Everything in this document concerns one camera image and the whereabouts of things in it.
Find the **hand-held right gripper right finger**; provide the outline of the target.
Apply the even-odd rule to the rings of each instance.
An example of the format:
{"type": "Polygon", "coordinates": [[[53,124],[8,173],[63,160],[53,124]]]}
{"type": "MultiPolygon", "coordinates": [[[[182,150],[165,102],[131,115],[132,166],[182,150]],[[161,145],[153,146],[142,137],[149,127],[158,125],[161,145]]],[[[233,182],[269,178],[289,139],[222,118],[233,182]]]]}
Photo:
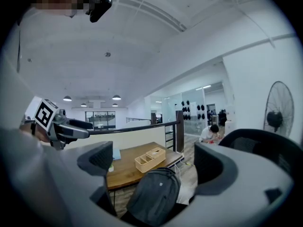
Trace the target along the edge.
{"type": "Polygon", "coordinates": [[[199,184],[192,202],[167,227],[257,227],[287,199],[293,178],[272,161],[232,148],[195,143],[223,171],[199,184]]]}

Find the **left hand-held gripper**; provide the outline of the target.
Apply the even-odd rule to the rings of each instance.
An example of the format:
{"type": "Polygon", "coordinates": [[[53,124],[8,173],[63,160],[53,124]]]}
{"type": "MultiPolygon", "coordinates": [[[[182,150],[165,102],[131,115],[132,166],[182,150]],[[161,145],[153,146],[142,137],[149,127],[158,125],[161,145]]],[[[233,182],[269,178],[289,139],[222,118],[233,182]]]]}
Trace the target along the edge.
{"type": "Polygon", "coordinates": [[[65,148],[66,138],[86,139],[89,137],[87,130],[93,129],[90,122],[67,118],[65,110],[60,109],[49,99],[40,101],[34,120],[45,130],[51,146],[56,150],[65,148]]]}

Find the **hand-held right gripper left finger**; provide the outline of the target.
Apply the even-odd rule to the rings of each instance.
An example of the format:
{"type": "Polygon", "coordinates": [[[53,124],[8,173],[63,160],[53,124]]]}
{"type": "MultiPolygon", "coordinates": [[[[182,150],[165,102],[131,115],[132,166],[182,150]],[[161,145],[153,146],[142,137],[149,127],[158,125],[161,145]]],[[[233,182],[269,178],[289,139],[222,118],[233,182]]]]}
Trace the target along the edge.
{"type": "Polygon", "coordinates": [[[107,186],[113,143],[64,150],[42,147],[51,186],[44,192],[39,216],[52,227],[119,226],[107,186]]]}

